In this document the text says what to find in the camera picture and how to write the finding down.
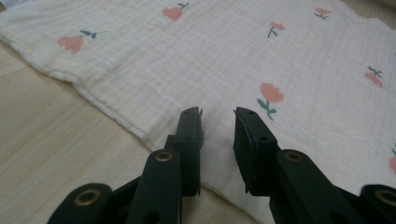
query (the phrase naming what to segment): pink flower print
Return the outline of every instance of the pink flower print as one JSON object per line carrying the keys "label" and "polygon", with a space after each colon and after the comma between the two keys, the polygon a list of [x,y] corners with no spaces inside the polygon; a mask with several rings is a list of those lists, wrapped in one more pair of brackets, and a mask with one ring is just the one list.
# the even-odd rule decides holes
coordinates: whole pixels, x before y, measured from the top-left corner
{"label": "pink flower print", "polygon": [[84,43],[82,37],[88,35],[92,39],[95,39],[98,34],[103,33],[103,32],[91,33],[89,31],[84,31],[84,30],[81,30],[80,32],[84,35],[66,36],[60,38],[58,40],[58,45],[60,47],[64,47],[66,50],[70,50],[73,54],[76,54],[77,52],[79,52],[82,44]]}
{"label": "pink flower print", "polygon": [[389,168],[393,170],[393,173],[396,174],[396,151],[395,149],[392,149],[392,152],[394,154],[394,157],[392,159],[390,159],[389,161]]}
{"label": "pink flower print", "polygon": [[81,35],[62,37],[58,40],[60,47],[64,47],[66,50],[72,51],[76,54],[83,44],[83,39]]}
{"label": "pink flower print", "polygon": [[317,17],[321,17],[324,21],[326,21],[326,19],[329,18],[328,16],[325,15],[332,13],[331,11],[324,9],[322,7],[315,8],[315,11],[317,13],[314,13],[314,15]]}
{"label": "pink flower print", "polygon": [[181,14],[183,13],[181,9],[183,9],[184,7],[188,6],[190,3],[186,3],[186,4],[177,4],[180,7],[171,7],[171,8],[166,8],[163,10],[163,15],[167,16],[169,19],[171,19],[172,21],[177,21],[177,19],[181,16]]}
{"label": "pink flower print", "polygon": [[370,66],[368,66],[368,69],[371,70],[373,73],[368,72],[365,74],[365,76],[367,78],[371,79],[374,82],[374,84],[378,85],[380,88],[383,88],[384,85],[382,84],[382,81],[380,80],[380,78],[382,78],[380,75],[382,72],[376,71],[374,68],[372,68]]}
{"label": "pink flower print", "polygon": [[262,83],[261,85],[262,96],[266,99],[266,103],[261,100],[257,99],[259,105],[267,111],[267,116],[269,119],[274,120],[271,117],[271,114],[275,114],[276,110],[270,108],[271,103],[277,103],[283,100],[283,94],[279,91],[278,88],[275,88],[273,84],[269,83]]}
{"label": "pink flower print", "polygon": [[271,22],[271,30],[270,30],[270,33],[268,33],[268,38],[271,36],[271,34],[274,34],[277,36],[277,33],[274,31],[274,29],[284,30],[285,26],[282,23],[276,23],[276,22],[272,21]]}

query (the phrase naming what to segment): brass ring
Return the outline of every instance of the brass ring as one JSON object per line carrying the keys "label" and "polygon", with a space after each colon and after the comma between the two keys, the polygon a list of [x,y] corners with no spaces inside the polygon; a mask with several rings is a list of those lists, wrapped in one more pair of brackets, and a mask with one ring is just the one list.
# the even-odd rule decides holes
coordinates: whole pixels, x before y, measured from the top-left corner
{"label": "brass ring", "polygon": [[172,160],[172,153],[170,152],[161,152],[155,156],[157,161],[170,161]]}
{"label": "brass ring", "polygon": [[75,204],[78,206],[87,206],[96,202],[100,197],[99,189],[87,189],[82,191],[75,199]]}
{"label": "brass ring", "polygon": [[377,190],[375,191],[375,196],[376,196],[379,200],[381,200],[382,202],[387,203],[387,204],[389,204],[389,205],[391,205],[391,206],[396,207],[396,193],[395,193],[395,192],[392,192],[392,191],[389,191],[389,190],[386,190],[386,189],[377,189]]}
{"label": "brass ring", "polygon": [[303,157],[296,152],[285,153],[285,158],[288,159],[289,161],[302,161],[303,160]]}

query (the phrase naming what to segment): green stem print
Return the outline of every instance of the green stem print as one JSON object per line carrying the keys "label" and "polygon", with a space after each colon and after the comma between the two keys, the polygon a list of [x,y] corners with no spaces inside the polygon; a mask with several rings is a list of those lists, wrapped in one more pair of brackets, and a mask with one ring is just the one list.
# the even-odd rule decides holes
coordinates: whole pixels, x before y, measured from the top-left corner
{"label": "green stem print", "polygon": [[274,31],[274,27],[271,27],[270,33],[268,33],[268,38],[271,36],[271,34],[274,34],[277,36],[277,33]]}
{"label": "green stem print", "polygon": [[184,7],[186,7],[186,6],[188,6],[190,3],[186,3],[186,4],[181,4],[181,3],[179,3],[179,4],[177,4],[178,6],[181,6],[181,8],[180,9],[183,9]]}
{"label": "green stem print", "polygon": [[317,17],[321,17],[324,21],[326,21],[326,19],[329,18],[328,16],[324,16],[322,14],[314,13],[314,15],[317,16]]}
{"label": "green stem print", "polygon": [[372,71],[372,72],[374,72],[374,75],[376,75],[376,76],[378,76],[378,77],[381,77],[379,74],[381,74],[382,72],[381,71],[376,71],[374,68],[372,68],[372,67],[370,67],[370,66],[368,66],[367,67],[370,71]]}
{"label": "green stem print", "polygon": [[265,103],[263,100],[261,99],[257,99],[257,102],[259,103],[259,105],[264,108],[267,111],[267,116],[270,120],[274,120],[271,117],[271,114],[275,114],[276,110],[275,109],[270,109],[270,102],[267,100],[267,103]]}
{"label": "green stem print", "polygon": [[101,34],[101,33],[104,33],[105,31],[97,32],[97,33],[91,33],[91,32],[89,32],[89,31],[80,30],[80,32],[81,32],[82,34],[84,34],[84,35],[81,35],[81,37],[90,35],[92,39],[95,39],[95,38],[96,38],[96,35],[99,35],[99,34]]}

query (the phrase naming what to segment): wooden table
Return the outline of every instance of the wooden table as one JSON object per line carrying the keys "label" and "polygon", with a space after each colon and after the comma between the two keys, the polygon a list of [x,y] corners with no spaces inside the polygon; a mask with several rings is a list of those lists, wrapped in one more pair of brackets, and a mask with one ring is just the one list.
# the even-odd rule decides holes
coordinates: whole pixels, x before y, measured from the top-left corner
{"label": "wooden table", "polygon": [[[345,2],[396,29],[395,11]],[[40,74],[3,43],[0,68],[0,223],[45,223],[71,190],[95,182],[116,189],[141,175],[149,150],[71,84]],[[183,200],[183,217],[256,223],[208,189]]]}

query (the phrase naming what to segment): white fabric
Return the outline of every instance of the white fabric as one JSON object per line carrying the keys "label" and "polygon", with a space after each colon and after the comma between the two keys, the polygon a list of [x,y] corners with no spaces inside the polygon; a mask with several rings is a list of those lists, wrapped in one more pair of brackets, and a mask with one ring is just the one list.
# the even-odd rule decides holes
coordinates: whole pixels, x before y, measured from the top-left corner
{"label": "white fabric", "polygon": [[[273,222],[268,200],[245,194],[233,155],[237,106],[258,112],[281,148],[306,153],[334,185],[355,194],[396,186],[395,31],[338,0],[191,0],[176,20],[163,14],[178,3],[39,0],[1,13],[0,38],[151,149],[182,110],[201,107],[203,183],[262,223]],[[68,36],[81,48],[66,49]],[[258,103],[262,83],[283,96],[269,99],[273,120]]]}

